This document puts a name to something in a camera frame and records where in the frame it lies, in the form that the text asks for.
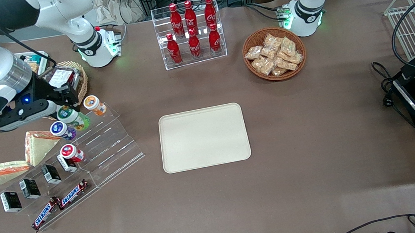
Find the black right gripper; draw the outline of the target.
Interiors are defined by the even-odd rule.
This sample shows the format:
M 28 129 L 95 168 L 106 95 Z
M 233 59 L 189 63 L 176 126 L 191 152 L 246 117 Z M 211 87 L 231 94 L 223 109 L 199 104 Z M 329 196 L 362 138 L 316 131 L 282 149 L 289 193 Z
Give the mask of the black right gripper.
M 62 85 L 56 91 L 47 81 L 33 74 L 29 84 L 12 99 L 11 103 L 15 105 L 9 109 L 9 115 L 57 110 L 58 105 L 79 105 L 78 93 L 71 84 Z

